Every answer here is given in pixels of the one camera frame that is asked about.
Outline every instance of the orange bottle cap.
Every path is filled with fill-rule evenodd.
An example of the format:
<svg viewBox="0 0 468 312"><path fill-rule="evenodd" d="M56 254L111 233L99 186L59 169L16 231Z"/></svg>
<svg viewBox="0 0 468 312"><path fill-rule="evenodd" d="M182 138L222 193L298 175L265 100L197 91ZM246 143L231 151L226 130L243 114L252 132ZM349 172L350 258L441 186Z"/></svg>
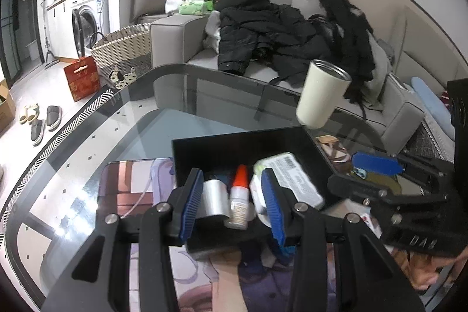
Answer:
<svg viewBox="0 0 468 312"><path fill-rule="evenodd" d="M233 187L243 187L249 188L249 177L247 172L247 166L245 164L241 164L237 167L237 172L235 174Z"/></svg>

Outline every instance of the red paper bag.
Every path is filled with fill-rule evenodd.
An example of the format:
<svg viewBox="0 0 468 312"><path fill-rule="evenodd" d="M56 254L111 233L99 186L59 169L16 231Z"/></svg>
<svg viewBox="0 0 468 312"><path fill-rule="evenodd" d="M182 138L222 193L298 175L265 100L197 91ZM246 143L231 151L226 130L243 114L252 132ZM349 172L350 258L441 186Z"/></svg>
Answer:
<svg viewBox="0 0 468 312"><path fill-rule="evenodd" d="M96 93L101 87L92 56L81 58L63 70L75 102Z"/></svg>

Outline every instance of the barcode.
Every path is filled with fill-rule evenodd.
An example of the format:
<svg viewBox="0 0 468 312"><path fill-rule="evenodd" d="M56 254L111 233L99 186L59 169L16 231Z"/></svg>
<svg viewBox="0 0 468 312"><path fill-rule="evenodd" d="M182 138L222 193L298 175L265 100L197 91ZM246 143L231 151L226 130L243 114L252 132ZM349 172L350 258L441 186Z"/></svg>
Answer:
<svg viewBox="0 0 468 312"><path fill-rule="evenodd" d="M285 156L285 162L289 168L296 168L296 165L294 165L294 162L291 160L291 158Z"/></svg>

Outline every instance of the black box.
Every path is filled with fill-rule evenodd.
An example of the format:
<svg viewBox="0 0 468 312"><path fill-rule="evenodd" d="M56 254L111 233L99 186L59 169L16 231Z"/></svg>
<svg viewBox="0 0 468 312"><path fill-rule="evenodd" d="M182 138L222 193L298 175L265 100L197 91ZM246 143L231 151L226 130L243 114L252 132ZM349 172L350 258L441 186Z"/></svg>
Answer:
<svg viewBox="0 0 468 312"><path fill-rule="evenodd" d="M234 173L238 165L245 164L251 176L253 165L258 160L291 152L324 198L324 208L340 201L327 189L328 178L335 170L301 126L177 139L172 141L172 150L177 184L185 183L192 168L200 168L207 180L210 174ZM249 223L247 230L229 229L221 223L207 228L196 223L186 247L189 253L201 258L215 249L235 246L250 239L266 239L270 235L271 229L258 218Z"/></svg>

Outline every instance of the light blue pillow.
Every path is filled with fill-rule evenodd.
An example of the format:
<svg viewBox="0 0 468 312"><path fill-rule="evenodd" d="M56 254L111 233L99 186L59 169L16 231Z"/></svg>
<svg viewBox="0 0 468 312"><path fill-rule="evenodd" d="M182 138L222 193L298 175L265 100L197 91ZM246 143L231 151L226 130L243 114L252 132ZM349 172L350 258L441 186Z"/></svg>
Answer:
<svg viewBox="0 0 468 312"><path fill-rule="evenodd" d="M413 77L411 79L411 86L426 106L429 114L434 117L437 124L450 139L455 141L455 128L452 126L452 121L450 120L450 112L442 101L438 99L429 86L419 77Z"/></svg>

